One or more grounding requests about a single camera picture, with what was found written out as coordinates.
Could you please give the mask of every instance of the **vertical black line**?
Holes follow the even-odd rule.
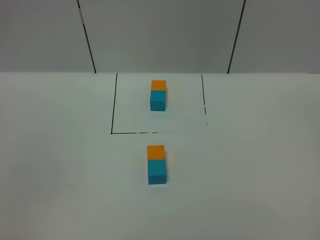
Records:
[[[90,43],[89,43],[89,38],[88,38],[86,26],[85,26],[85,21],[84,21],[84,18],[83,18],[83,16],[82,16],[82,11],[81,11],[81,8],[80,8],[79,0],[76,0],[76,2],[78,3],[78,8],[79,8],[79,13],[80,13],[80,17],[81,17],[81,22],[82,22],[82,26],[83,26],[83,30],[84,30],[84,34],[85,34],[86,43],[87,43],[88,48],[89,48],[90,57],[91,57],[91,61],[92,61],[93,69],[94,69],[94,73],[96,74],[97,71],[96,71],[96,66],[95,66],[95,62],[94,62],[94,57],[92,56],[91,47],[90,47]]]
[[[112,113],[112,123],[111,123],[111,134],[114,129],[114,117],[115,117],[115,106],[116,106],[116,94],[117,94],[117,80],[118,80],[118,73],[115,76],[115,87],[114,87],[114,100],[113,100],[113,113]]]
[[[241,15],[240,15],[239,24],[238,24],[238,29],[236,31],[235,40],[234,40],[234,44],[233,44],[233,49],[232,49],[232,53],[231,53],[231,58],[230,58],[230,62],[229,62],[229,67],[228,67],[228,72],[227,72],[228,74],[230,73],[230,67],[231,67],[232,59],[234,57],[234,52],[235,52],[235,48],[236,48],[236,44],[237,44],[237,40],[238,40],[239,29],[240,29],[240,25],[241,25],[241,21],[242,21],[242,16],[244,14],[246,1],[247,0],[243,0]]]
[[[202,77],[202,74],[201,74],[201,80],[202,80],[203,104],[206,105],[206,101],[205,101],[205,89],[204,89],[204,78]]]
[[[204,114],[207,115],[206,100],[205,100],[205,88],[204,88],[204,77],[202,76],[202,74],[201,74],[201,80],[202,80],[202,95],[203,95]]]

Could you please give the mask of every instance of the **block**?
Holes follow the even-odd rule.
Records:
[[[148,160],[148,184],[166,184],[167,166],[166,160]]]
[[[166,80],[152,80],[151,91],[165,91],[167,89]]]
[[[147,146],[146,151],[147,151],[147,159],[148,160],[166,159],[164,145]]]
[[[150,110],[165,111],[166,110],[166,91],[152,90],[150,94]]]

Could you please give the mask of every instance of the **cube front face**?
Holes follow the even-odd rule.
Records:
[[[148,184],[167,183],[167,165],[164,145],[147,147]]]
[[[166,91],[155,91],[155,90],[151,91],[150,110],[151,111],[166,110]]]
[[[155,184],[166,184],[167,183],[167,176],[148,176],[148,184],[155,185]]]
[[[166,103],[164,101],[150,101],[151,111],[165,111]]]
[[[166,160],[148,160],[148,184],[166,184],[167,167]]]

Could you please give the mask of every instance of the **white surface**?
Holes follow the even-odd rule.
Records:
[[[97,72],[226,73],[242,0],[81,0]]]
[[[320,73],[320,1],[247,0],[231,73]]]
[[[110,134],[115,74],[0,73],[0,238],[318,240],[320,76],[203,81],[208,125]]]
[[[226,239],[319,239],[320,75],[203,74],[203,82],[207,131],[220,146],[212,158],[224,153],[220,180],[237,200],[224,213],[240,236]]]
[[[91,72],[76,0],[1,0],[0,72]]]
[[[166,80],[165,111],[150,111],[152,80]],[[205,124],[201,74],[118,74],[113,133],[190,131]]]

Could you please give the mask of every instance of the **cube top face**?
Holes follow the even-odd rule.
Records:
[[[151,90],[152,91],[165,91],[167,89],[166,80],[152,80]]]
[[[150,94],[151,102],[165,102],[166,101],[166,91],[151,91]]]
[[[163,160],[166,159],[165,146],[154,145],[147,147],[147,158],[148,160]]]
[[[166,160],[148,161],[148,176],[166,176]]]

